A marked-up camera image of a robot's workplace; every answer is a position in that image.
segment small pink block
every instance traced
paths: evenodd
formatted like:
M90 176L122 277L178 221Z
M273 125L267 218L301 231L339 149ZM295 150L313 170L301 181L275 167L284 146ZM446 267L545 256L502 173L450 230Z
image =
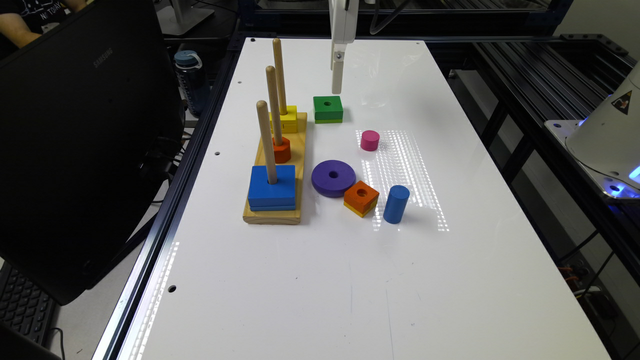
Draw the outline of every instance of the small pink block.
M367 130L362 133L360 147L363 150L374 151L378 148L378 141L380 141L380 134L373 130Z

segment blue cylinder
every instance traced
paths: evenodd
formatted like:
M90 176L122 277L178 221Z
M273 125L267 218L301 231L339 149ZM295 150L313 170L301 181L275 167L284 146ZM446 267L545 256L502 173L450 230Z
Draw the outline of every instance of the blue cylinder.
M192 50L178 51L174 56L178 82L187 99L189 111L199 117L209 100L209 82L202 60Z
M384 207L384 219L390 224L397 224L402 220L404 208L409 200L409 189L402 185L395 185L389 190L387 205Z

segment green square block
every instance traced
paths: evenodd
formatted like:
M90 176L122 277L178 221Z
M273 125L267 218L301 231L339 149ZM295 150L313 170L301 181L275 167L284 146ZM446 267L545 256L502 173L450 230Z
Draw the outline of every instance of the green square block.
M340 119L342 122L343 110L340 96L314 96L313 108L315 109L316 122L336 119Z
M329 119L329 120L318 120L316 119L316 124L336 124L341 123L342 119Z

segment blue square block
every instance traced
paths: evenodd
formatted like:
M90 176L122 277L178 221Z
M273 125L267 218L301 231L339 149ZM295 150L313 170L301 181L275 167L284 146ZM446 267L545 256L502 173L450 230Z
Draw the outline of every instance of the blue square block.
M266 166L254 166L249 185L249 207L251 211L295 210L296 167L276 165L278 182L271 185L267 179Z

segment purple ring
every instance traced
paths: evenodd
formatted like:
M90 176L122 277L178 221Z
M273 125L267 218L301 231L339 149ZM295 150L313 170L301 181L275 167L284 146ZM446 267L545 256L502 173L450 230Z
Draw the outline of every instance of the purple ring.
M313 169L311 183L320 195L341 197L356 183L356 173L342 161L327 160Z

